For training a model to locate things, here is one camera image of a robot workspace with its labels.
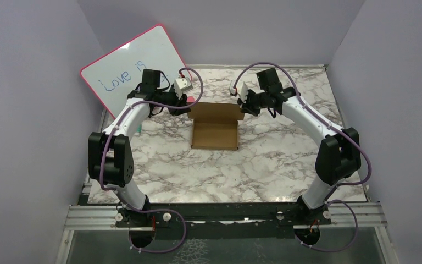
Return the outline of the brown cardboard box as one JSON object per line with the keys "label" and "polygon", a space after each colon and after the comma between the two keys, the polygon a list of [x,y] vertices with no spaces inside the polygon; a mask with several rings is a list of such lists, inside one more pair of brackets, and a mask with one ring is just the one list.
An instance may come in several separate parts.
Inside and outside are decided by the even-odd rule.
{"label": "brown cardboard box", "polygon": [[245,116],[239,105],[198,102],[187,116],[192,119],[192,149],[238,150],[238,126]]}

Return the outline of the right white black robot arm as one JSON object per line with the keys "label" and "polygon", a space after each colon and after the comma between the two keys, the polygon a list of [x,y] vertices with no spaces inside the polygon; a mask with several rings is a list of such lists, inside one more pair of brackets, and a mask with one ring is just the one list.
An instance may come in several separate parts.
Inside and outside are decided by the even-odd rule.
{"label": "right white black robot arm", "polygon": [[283,87],[275,68],[257,73],[261,92],[256,93],[239,80],[229,88],[236,96],[242,113],[258,116],[267,109],[273,118],[279,114],[298,125],[318,146],[315,160],[316,177],[297,199],[293,214],[308,224],[323,209],[325,200],[336,186],[361,167],[359,133],[330,122],[313,109],[301,96],[295,84]]}

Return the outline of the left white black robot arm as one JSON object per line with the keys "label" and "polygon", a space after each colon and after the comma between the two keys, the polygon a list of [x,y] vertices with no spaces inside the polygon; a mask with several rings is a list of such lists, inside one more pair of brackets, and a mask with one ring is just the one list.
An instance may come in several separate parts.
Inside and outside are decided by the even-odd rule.
{"label": "left white black robot arm", "polygon": [[142,122],[153,115],[154,108],[168,109],[172,116],[190,112],[184,88],[191,88],[183,73],[169,84],[160,86],[162,71],[145,69],[140,83],[127,95],[126,105],[102,132],[88,137],[88,174],[101,189],[113,192],[130,211],[138,226],[150,221],[149,201],[134,182],[134,158],[130,138]]}

